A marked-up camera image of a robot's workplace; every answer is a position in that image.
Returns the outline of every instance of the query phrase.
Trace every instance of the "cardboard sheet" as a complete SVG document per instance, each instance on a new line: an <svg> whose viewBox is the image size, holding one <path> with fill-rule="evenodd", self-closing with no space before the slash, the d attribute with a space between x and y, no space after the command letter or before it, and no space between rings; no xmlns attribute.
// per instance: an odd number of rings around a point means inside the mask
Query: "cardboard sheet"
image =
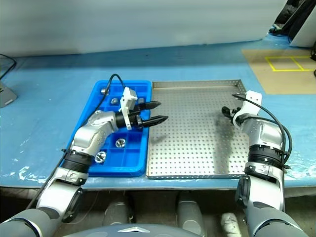
<svg viewBox="0 0 316 237"><path fill-rule="evenodd" d="M309 50L243 50L267 94L316 94L316 62Z"/></svg>

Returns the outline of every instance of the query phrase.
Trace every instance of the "perforated metal tray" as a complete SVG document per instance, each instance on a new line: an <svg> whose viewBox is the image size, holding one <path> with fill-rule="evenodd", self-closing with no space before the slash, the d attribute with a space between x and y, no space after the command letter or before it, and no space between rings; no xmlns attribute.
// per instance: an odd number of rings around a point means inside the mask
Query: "perforated metal tray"
<svg viewBox="0 0 316 237"><path fill-rule="evenodd" d="M223 106L245 93L241 80L153 82L162 105L151 116L169 119L150 128L147 176L154 179L236 178L243 174L248 137L225 118Z"/></svg>

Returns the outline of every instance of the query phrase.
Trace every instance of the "blue plastic tray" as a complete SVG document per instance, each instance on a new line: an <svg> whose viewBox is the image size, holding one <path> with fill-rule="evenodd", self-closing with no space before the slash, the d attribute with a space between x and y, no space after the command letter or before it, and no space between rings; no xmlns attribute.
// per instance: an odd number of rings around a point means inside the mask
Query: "blue plastic tray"
<svg viewBox="0 0 316 237"><path fill-rule="evenodd" d="M101 89L107 85L107 80L98 81L86 103L83 112L76 124L72 137L79 129L83 121L90 115L95 109L97 104L102 99ZM151 101L152 96L152 84L149 81L137 81L129 80L124 82L126 86L135 90L138 98L144 98L146 102ZM103 103L99 109L103 111L115 111L117 112L120 105L112 105L111 100L118 98L120 100L123 93L123 87L119 81L112 81L108 95L105 97ZM150 111L142 111L141 117L149 119ZM128 131L126 128L121 128L118 132L115 132L108 136L105 141L102 151L105 151L107 156L104 163L98 164L93 161L92 166L89 169L90 176L128 176L135 177L140 176L146 169L147 147L148 147L148 134L149 129L133 128ZM124 148L117 148L115 141L118 138L126 140Z"/></svg>

